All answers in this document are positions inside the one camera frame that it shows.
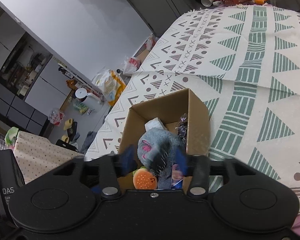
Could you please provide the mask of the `blue tissue packet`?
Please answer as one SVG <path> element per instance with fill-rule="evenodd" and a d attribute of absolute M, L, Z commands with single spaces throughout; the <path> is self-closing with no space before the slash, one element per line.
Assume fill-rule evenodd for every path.
<path fill-rule="evenodd" d="M 183 173 L 178 164 L 173 164 L 171 175 L 171 189 L 179 190 L 183 188 Z"/>

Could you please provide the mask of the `yellow slippers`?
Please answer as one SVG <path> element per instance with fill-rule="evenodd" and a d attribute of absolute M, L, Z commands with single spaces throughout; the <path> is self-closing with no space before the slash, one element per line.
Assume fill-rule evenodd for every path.
<path fill-rule="evenodd" d="M 73 118 L 66 120 L 63 131 L 65 131 L 66 134 L 62 136 L 61 140 L 66 143 L 73 141 L 77 134 L 77 122 L 75 122 Z"/>

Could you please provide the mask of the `white red plastic bag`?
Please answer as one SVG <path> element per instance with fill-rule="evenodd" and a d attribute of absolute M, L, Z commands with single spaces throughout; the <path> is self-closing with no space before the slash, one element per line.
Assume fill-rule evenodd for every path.
<path fill-rule="evenodd" d="M 141 66 L 141 61 L 137 57 L 127 57 L 123 67 L 123 75 L 132 76 Z"/>

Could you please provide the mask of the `yellow white large bag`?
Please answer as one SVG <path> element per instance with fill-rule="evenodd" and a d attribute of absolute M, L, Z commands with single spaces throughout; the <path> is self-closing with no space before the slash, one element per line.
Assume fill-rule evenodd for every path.
<path fill-rule="evenodd" d="M 113 70 L 103 69 L 93 79 L 92 84 L 96 86 L 105 97 L 111 107 L 115 105 L 126 88 L 124 80 Z"/>

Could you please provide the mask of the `white kettle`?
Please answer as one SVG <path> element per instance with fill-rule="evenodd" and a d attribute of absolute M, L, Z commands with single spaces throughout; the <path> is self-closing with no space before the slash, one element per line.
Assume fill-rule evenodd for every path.
<path fill-rule="evenodd" d="M 75 96 L 92 111 L 98 112 L 102 108 L 101 100 L 95 94 L 89 93 L 85 88 L 77 89 Z"/>

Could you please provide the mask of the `burger shaped plush toy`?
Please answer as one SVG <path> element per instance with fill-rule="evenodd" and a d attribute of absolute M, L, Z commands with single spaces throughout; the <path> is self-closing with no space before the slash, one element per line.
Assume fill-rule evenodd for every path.
<path fill-rule="evenodd" d="M 133 185 L 137 190 L 156 190 L 158 181 L 146 168 L 140 168 L 133 173 Z"/>

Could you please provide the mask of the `grey fluffy plush toy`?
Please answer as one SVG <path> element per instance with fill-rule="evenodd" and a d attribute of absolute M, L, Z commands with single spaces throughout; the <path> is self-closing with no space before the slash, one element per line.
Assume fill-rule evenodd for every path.
<path fill-rule="evenodd" d="M 141 136 L 137 155 L 143 166 L 157 178 L 158 189 L 182 188 L 186 153 L 185 146 L 177 135 L 152 128 Z"/>

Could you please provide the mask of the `dotted cream cloth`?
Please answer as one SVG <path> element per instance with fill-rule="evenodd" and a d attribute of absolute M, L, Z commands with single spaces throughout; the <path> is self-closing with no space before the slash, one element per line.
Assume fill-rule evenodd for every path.
<path fill-rule="evenodd" d="M 44 137 L 27 132 L 18 133 L 13 152 L 25 183 L 29 183 L 81 155 L 52 144 Z"/>

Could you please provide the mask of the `patterned white green blanket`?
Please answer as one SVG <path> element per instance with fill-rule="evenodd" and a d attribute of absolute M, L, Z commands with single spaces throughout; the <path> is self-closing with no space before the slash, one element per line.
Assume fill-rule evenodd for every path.
<path fill-rule="evenodd" d="M 300 202 L 300 12 L 245 5 L 180 16 L 132 76 L 86 159 L 118 152 L 130 107 L 185 88 L 209 111 L 211 159 L 240 159 Z"/>

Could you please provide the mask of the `brown cardboard box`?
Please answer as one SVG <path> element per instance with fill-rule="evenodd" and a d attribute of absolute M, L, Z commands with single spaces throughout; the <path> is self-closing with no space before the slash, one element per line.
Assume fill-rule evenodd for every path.
<path fill-rule="evenodd" d="M 130 107 L 119 154 L 136 161 L 118 179 L 122 191 L 170 190 L 181 176 L 191 197 L 209 191 L 210 124 L 206 105 L 190 89 Z"/>

